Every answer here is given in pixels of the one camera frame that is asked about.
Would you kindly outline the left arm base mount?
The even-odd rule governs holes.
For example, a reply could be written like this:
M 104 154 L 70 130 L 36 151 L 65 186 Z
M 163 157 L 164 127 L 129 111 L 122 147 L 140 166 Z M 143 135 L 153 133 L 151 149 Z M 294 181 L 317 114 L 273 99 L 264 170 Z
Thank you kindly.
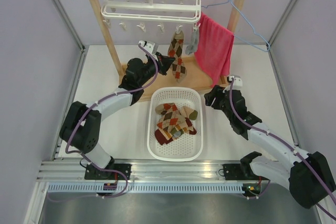
M 129 163 L 115 163 L 110 161 L 106 168 L 96 168 L 88 164 L 85 171 L 85 180 L 126 180 L 130 178 L 132 165 Z

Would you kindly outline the argyle sock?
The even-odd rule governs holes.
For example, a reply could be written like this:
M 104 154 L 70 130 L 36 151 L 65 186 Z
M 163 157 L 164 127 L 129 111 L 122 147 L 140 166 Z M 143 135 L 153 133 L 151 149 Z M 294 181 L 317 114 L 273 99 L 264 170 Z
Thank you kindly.
M 172 74 L 177 83 L 181 83 L 187 75 L 186 66 L 182 59 L 184 45 L 184 33 L 182 31 L 175 32 L 171 43 L 168 49 L 168 56 L 174 58 L 174 62 L 172 63 L 170 69 L 172 70 Z
M 157 127 L 173 135 L 181 130 L 181 125 L 185 123 L 185 117 L 180 113 L 175 103 L 163 103 L 155 108 L 155 112 L 160 115 Z

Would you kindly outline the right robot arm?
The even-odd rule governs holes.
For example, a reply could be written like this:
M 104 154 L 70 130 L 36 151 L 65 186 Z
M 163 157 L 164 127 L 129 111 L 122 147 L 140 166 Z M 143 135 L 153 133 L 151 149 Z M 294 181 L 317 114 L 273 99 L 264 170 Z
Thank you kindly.
M 216 85 L 204 95 L 206 106 L 222 111 L 233 131 L 275 158 L 271 161 L 259 152 L 240 160 L 240 174 L 247 179 L 264 177 L 289 190 L 294 200 L 309 209 L 326 197 L 335 200 L 335 180 L 326 157 L 309 153 L 278 137 L 256 115 L 248 111 L 245 98 L 232 84 Z

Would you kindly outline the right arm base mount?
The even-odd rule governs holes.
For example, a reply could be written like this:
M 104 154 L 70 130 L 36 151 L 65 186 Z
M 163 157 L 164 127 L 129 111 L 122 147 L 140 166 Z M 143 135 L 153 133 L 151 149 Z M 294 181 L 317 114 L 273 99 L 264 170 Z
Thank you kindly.
M 224 177 L 227 181 L 257 181 L 254 185 L 243 186 L 244 192 L 239 196 L 246 200 L 259 199 L 270 185 L 269 179 L 256 175 L 251 169 L 252 161 L 258 157 L 262 157 L 262 154 L 254 151 L 244 156 L 239 163 L 223 164 L 222 168 L 218 170 L 219 176 Z

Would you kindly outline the beige striped sock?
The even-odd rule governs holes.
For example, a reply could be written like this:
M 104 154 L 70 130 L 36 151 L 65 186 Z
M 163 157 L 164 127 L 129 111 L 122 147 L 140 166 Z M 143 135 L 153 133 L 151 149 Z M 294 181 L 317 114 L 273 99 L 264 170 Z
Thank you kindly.
M 189 135 L 196 135 L 197 130 L 195 129 L 193 124 L 190 122 L 186 122 L 186 123 L 187 123 L 187 126 L 183 128 L 184 133 L 189 134 Z
M 181 130 L 183 130 L 183 128 L 187 126 L 186 122 L 192 123 L 198 117 L 198 112 L 196 110 L 194 110 L 194 109 L 191 109 L 188 106 L 181 107 L 179 109 L 179 111 L 185 117 L 185 123 L 183 123 L 181 125 L 181 127 L 182 127 Z M 170 134 L 168 132 L 165 132 L 164 130 L 162 130 L 162 129 L 158 128 L 158 127 L 155 130 L 154 135 L 155 135 L 155 138 L 156 138 L 157 142 L 160 145 L 168 145 L 172 141 L 177 140 L 177 138 L 174 138 L 172 134 Z

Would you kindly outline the grey sock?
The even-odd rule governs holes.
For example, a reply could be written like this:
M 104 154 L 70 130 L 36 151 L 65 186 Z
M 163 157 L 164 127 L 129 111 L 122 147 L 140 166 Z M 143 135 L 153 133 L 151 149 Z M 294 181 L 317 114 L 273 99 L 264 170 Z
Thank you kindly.
M 179 138 L 183 134 L 183 130 L 179 130 L 173 133 L 174 138 Z
M 191 35 L 191 42 L 185 49 L 185 53 L 187 55 L 193 54 L 197 51 L 199 37 L 200 37 L 199 30 L 194 30 Z

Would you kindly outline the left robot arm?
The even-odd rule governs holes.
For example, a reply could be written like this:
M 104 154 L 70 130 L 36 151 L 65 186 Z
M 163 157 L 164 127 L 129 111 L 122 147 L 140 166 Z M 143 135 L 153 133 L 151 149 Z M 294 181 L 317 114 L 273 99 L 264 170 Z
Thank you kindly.
M 139 101 L 146 88 L 145 83 L 158 73 L 165 76 L 174 58 L 155 53 L 157 58 L 147 56 L 144 63 L 133 58 L 127 63 L 125 75 L 114 93 L 93 104 L 79 101 L 72 103 L 61 126 L 59 137 L 75 147 L 103 179 L 110 179 L 115 172 L 114 159 L 98 143 L 101 122 L 117 111 Z

